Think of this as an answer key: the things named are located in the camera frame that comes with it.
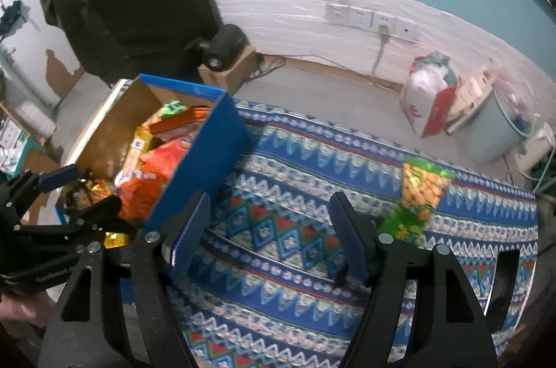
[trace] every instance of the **human hand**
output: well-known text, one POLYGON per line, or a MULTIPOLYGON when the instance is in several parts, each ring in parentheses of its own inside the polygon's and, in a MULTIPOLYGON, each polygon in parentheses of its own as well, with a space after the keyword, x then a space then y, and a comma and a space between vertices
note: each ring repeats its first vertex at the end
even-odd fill
POLYGON ((46 327, 55 303, 42 291, 29 297, 2 295, 0 320, 27 321, 37 327, 46 327))

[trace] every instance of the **peeling wall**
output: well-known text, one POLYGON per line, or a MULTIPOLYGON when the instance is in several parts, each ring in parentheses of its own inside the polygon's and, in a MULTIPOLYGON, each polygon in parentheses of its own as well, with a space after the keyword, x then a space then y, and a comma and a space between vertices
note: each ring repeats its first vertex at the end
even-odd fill
MULTIPOLYGON (((14 0, 3 1, 7 6, 14 0)), ((63 89, 71 87, 80 76, 80 63, 64 32, 44 20, 40 0, 21 1, 27 21, 19 19, 1 45, 10 52, 14 61, 13 69, 33 91, 40 104, 53 109, 67 92, 63 89)))

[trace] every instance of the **electrical outlet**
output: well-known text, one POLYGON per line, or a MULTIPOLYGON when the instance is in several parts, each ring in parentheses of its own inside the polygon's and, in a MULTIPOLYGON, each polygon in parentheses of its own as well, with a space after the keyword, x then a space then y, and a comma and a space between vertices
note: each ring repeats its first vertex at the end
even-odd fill
POLYGON ((414 42, 417 40, 417 23, 401 16, 396 17, 394 25, 394 37, 414 42))
POLYGON ((350 10, 348 6, 327 2, 325 6, 325 18, 335 25, 349 26, 350 10))
POLYGON ((388 34, 394 34, 394 24, 396 22, 396 17, 394 15, 385 14, 383 12, 375 12, 373 16, 373 23, 371 25, 371 31, 381 33, 380 26, 385 26, 388 29, 388 34))
POLYGON ((372 17, 372 10, 351 8, 350 26, 358 27, 359 29, 364 29, 365 31, 370 31, 372 17))

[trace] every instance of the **blue patterned tablecloth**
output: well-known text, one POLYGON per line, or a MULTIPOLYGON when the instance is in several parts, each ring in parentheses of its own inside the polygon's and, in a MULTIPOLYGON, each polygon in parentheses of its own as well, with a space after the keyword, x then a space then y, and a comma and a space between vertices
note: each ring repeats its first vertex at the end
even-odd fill
MULTIPOLYGON (((169 295, 193 352, 219 368, 335 367, 367 292, 335 286, 344 256, 327 203, 342 190, 356 210, 380 220, 400 197, 401 165, 423 153, 283 108, 238 101, 252 150, 212 206, 212 222, 188 272, 169 295)), ((502 353, 532 282, 537 254, 533 195, 435 160, 456 178, 424 232, 424 246, 449 245, 485 307, 500 251, 521 252, 502 353)), ((408 282, 389 360, 408 341, 415 285, 408 282)))

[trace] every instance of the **metal screw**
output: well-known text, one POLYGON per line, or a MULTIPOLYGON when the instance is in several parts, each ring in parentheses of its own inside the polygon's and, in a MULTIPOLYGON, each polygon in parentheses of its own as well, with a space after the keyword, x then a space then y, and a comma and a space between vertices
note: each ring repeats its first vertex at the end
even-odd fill
POLYGON ((379 241, 382 244, 391 244, 391 243, 394 242, 394 238, 390 234, 380 234, 379 235, 379 241))
POLYGON ((145 235, 146 242, 157 242, 159 239, 160 233, 158 232, 148 232, 148 234, 145 235))
POLYGON ((93 241, 91 244, 87 246, 87 250, 90 253, 95 253, 98 252, 101 249, 101 247, 102 247, 101 243, 99 243, 98 241, 93 241))
POLYGON ((448 255, 450 253, 450 248, 446 244, 438 244, 436 250, 442 255, 448 255))

